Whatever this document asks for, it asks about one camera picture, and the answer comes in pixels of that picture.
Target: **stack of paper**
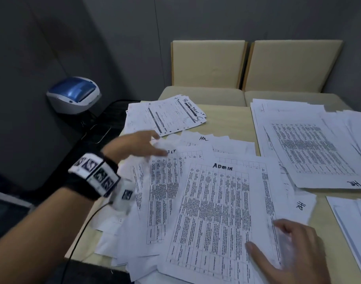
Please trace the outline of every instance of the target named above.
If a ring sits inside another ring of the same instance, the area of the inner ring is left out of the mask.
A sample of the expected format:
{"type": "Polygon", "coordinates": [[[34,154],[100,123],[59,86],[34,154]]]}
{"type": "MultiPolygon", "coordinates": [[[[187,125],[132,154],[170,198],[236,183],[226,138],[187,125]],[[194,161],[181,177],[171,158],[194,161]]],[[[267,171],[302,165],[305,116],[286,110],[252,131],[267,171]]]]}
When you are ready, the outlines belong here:
{"type": "Polygon", "coordinates": [[[327,196],[327,200],[361,270],[361,199],[327,196]]]}
{"type": "Polygon", "coordinates": [[[95,253],[126,264],[141,284],[262,282],[247,241],[280,267],[273,220],[306,224],[314,204],[293,209],[277,158],[255,156],[254,143],[189,131],[155,146],[168,156],[130,157],[121,167],[136,182],[137,202],[120,227],[111,220],[95,253]]]}
{"type": "Polygon", "coordinates": [[[183,95],[162,101],[131,103],[126,112],[126,134],[153,129],[165,136],[206,122],[205,113],[183,95]]]}
{"type": "Polygon", "coordinates": [[[250,106],[261,155],[277,155],[296,187],[361,188],[361,119],[345,125],[335,118],[342,113],[299,102],[254,99],[250,106]]]}

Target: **wooden table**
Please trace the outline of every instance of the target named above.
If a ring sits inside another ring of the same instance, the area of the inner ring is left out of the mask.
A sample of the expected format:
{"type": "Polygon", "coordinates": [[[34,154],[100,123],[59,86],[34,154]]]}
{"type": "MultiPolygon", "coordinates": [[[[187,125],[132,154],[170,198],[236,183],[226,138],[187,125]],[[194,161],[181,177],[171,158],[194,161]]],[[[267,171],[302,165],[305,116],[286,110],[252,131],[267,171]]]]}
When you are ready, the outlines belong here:
{"type": "MultiPolygon", "coordinates": [[[[249,107],[198,106],[206,113],[207,122],[191,128],[190,131],[201,134],[214,134],[215,136],[228,135],[232,139],[255,142],[255,151],[258,156],[260,155],[249,107]]],[[[327,195],[361,198],[361,193],[316,192],[316,190],[310,190],[310,192],[317,195],[317,204],[309,224],[316,229],[317,234],[324,240],[332,283],[361,284],[361,272],[325,198],[327,195]]],[[[102,200],[95,202],[89,217],[98,209],[101,202],[102,200]]],[[[124,266],[111,267],[111,258],[93,253],[101,234],[101,232],[87,227],[72,258],[85,263],[124,271],[124,266]]],[[[66,257],[69,257],[72,248],[73,246],[66,254],[66,257]]]]}

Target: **seat cushion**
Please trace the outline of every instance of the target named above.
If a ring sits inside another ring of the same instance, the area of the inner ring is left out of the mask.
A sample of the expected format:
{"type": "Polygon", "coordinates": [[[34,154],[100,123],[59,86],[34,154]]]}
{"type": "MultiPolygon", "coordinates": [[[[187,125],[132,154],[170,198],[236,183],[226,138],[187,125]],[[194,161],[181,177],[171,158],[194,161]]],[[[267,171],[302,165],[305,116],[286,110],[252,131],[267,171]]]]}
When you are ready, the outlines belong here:
{"type": "Polygon", "coordinates": [[[261,40],[250,47],[244,91],[320,93],[340,40],[261,40]]]}
{"type": "Polygon", "coordinates": [[[243,40],[173,41],[173,85],[238,89],[243,40]]]}
{"type": "Polygon", "coordinates": [[[244,92],[238,89],[167,87],[158,100],[186,95],[197,105],[246,106],[244,92]]]}
{"type": "Polygon", "coordinates": [[[245,100],[248,106],[254,98],[278,101],[301,101],[311,105],[324,105],[327,112],[336,110],[352,110],[338,95],[334,93],[300,93],[300,92],[245,92],[245,100]]]}

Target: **hand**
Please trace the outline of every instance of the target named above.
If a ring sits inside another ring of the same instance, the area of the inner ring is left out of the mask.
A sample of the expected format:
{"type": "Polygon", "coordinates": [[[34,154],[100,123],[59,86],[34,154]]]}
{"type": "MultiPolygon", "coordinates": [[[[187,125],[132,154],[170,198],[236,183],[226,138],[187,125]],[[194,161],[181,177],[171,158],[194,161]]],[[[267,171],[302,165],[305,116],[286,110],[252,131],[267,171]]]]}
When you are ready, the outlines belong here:
{"type": "Polygon", "coordinates": [[[294,245],[294,265],[290,270],[276,269],[252,242],[245,244],[254,262],[270,284],[330,284],[322,240],[312,227],[286,219],[274,220],[274,225],[291,234],[294,245]]]}
{"type": "Polygon", "coordinates": [[[110,141],[102,149],[102,153],[119,163],[130,155],[134,156],[167,156],[167,152],[155,148],[150,144],[152,137],[159,139],[155,131],[138,131],[132,134],[125,134],[110,141]]]}

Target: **blue and white device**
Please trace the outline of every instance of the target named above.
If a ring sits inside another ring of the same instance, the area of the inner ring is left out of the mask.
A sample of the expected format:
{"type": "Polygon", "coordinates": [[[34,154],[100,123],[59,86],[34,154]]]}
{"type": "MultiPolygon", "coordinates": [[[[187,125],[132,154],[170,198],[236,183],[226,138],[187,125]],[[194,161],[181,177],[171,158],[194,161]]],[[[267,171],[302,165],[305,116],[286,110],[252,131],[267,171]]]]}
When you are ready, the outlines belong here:
{"type": "Polygon", "coordinates": [[[76,115],[92,107],[102,96],[90,79],[70,77],[52,86],[46,93],[59,114],[76,115]]]}

